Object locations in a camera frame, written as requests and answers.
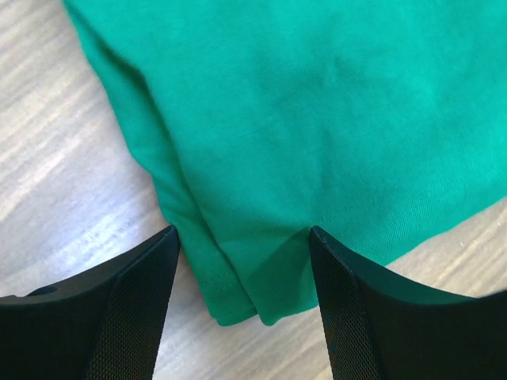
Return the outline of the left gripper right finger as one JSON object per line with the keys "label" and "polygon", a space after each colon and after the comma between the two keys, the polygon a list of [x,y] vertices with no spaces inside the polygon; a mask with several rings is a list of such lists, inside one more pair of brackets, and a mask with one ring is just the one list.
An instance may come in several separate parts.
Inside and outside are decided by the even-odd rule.
{"label": "left gripper right finger", "polygon": [[426,286],[320,227],[309,248],[334,378],[505,378],[504,291],[471,298]]}

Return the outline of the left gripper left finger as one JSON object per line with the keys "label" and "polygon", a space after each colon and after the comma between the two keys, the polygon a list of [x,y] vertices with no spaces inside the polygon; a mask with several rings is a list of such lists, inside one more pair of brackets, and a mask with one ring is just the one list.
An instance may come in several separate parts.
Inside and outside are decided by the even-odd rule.
{"label": "left gripper left finger", "polygon": [[3,379],[151,379],[177,269],[177,230],[25,296],[1,299]]}

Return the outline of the green t shirt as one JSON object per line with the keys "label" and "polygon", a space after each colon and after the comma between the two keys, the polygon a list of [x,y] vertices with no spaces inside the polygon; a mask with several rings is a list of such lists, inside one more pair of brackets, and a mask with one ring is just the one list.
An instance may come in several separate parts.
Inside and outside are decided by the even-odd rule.
{"label": "green t shirt", "polygon": [[67,1],[211,316],[315,307],[320,226],[389,264],[506,195],[503,1]]}

